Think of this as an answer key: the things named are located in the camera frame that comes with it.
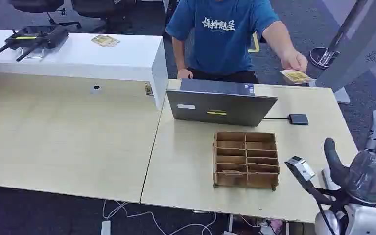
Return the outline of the person's left hand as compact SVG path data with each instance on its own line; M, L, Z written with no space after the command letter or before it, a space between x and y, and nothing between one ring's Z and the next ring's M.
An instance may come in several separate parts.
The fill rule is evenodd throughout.
M283 52L280 56L282 67L285 70L295 70L306 73L308 60L296 49L290 49Z

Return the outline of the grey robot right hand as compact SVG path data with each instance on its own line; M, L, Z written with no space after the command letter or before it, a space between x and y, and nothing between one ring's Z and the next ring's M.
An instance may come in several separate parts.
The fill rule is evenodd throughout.
M353 158L350 166L342 164L332 138L324 141L324 153L330 178L349 196L365 203L376 203L376 110L363 150Z

